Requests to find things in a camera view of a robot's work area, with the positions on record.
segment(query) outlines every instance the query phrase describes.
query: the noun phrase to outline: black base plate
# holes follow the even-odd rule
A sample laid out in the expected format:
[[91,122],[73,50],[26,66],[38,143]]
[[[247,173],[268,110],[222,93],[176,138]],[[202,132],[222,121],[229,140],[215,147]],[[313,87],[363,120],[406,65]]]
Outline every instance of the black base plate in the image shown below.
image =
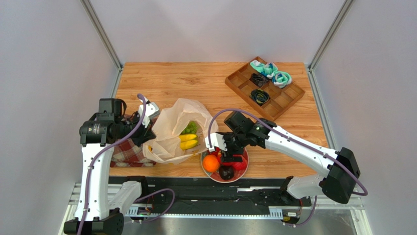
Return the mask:
[[[280,199],[280,189],[256,189],[250,192],[238,188],[279,187],[284,179],[245,179],[222,184],[209,178],[168,178],[146,177],[149,193],[163,188],[175,191],[175,203],[169,213],[178,214],[269,214],[269,206],[299,207],[299,199]],[[134,177],[110,177],[109,184],[122,184],[134,180]],[[172,200],[170,192],[155,195],[149,203],[153,204],[154,213],[163,212]],[[304,206],[311,206],[309,199],[303,198]]]
[[[85,221],[81,235],[121,235],[123,232],[124,217],[119,208],[110,211],[107,218],[95,221]],[[64,223],[64,233],[77,235],[80,221],[76,218]]]

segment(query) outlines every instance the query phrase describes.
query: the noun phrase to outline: teal cloth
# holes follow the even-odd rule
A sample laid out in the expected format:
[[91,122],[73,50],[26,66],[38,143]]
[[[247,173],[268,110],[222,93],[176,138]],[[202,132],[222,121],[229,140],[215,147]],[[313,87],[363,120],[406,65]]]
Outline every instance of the teal cloth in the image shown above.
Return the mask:
[[268,78],[272,78],[278,72],[278,68],[274,63],[268,63],[263,67],[264,73]]
[[278,71],[278,73],[272,78],[272,82],[275,86],[279,88],[284,88],[286,85],[290,84],[292,78],[289,73]]
[[265,67],[265,64],[259,62],[259,64],[256,65],[256,62],[255,61],[257,61],[257,60],[254,60],[254,61],[252,61],[250,63],[250,65],[252,66],[252,68],[254,68],[256,71],[258,71],[258,73],[264,73],[264,69],[263,68]]

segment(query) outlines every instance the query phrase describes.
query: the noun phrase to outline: orange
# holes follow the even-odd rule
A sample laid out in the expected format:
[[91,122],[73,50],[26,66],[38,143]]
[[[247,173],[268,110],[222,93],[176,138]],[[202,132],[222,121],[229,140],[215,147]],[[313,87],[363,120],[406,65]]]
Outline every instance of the orange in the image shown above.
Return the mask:
[[217,160],[217,157],[212,154],[205,156],[203,159],[203,168],[207,172],[216,172],[220,168],[220,163]]

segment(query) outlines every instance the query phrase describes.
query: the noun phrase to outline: metal floor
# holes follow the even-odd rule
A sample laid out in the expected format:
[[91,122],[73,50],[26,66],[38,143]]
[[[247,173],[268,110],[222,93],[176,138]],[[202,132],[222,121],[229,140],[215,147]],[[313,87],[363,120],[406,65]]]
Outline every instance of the metal floor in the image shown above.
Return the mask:
[[[303,210],[301,220],[309,216]],[[131,223],[125,218],[123,235],[356,235],[350,210],[317,210],[304,226],[290,228],[278,220],[160,218]]]

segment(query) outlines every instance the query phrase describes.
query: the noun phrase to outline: wooden table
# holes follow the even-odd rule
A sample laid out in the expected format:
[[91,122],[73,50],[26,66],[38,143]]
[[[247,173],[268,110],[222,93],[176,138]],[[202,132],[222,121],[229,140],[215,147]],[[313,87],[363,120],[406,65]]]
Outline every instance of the wooden table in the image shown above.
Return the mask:
[[[240,108],[261,117],[252,107],[225,85],[225,78],[239,69],[240,62],[216,63],[126,63],[116,97],[126,101],[127,114],[137,110],[142,93],[160,109],[171,107],[178,98],[200,101],[211,115],[226,108]],[[275,122],[290,133],[318,145],[327,146],[322,123],[303,63],[276,63],[279,70],[288,72],[305,95]],[[223,123],[228,113],[217,119],[220,131],[229,131]],[[315,172],[308,166],[275,151],[248,147],[250,157],[246,178],[285,178],[306,176]],[[181,164],[156,164],[154,167],[115,167],[112,176],[207,177],[200,158],[193,157]]]

